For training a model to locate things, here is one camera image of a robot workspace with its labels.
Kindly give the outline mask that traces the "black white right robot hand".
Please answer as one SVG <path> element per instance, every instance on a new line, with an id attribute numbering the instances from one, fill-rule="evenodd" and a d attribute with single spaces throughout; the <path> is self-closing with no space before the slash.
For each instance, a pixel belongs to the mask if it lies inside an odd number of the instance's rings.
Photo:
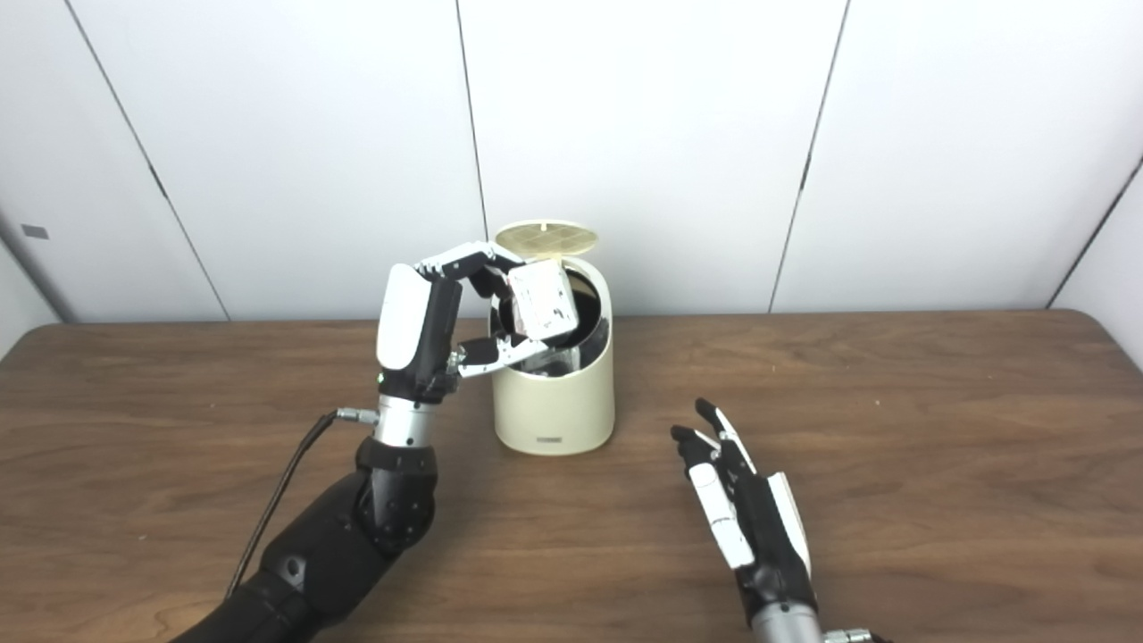
<path id="1" fill-rule="evenodd" d="M 767 609 L 792 614 L 818 611 L 812 582 L 812 557 L 804 522 L 783 472 L 756 468 L 730 419 L 706 397 L 695 410 L 713 428 L 673 426 L 670 431 L 684 461 L 684 475 L 697 493 L 704 517 L 730 566 L 748 622 Z"/>

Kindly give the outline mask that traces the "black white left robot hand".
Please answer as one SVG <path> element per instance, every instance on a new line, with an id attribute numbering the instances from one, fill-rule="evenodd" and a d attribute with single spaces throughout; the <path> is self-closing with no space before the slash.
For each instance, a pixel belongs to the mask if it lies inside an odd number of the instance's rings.
<path id="1" fill-rule="evenodd" d="M 551 341 L 522 333 L 453 341 L 463 282 L 483 298 L 506 296 L 510 270 L 523 264 L 522 257 L 488 241 L 456 246 L 416 264 L 397 264 L 389 272 L 379 311 L 379 393 L 437 404 L 462 379 L 551 353 Z"/>

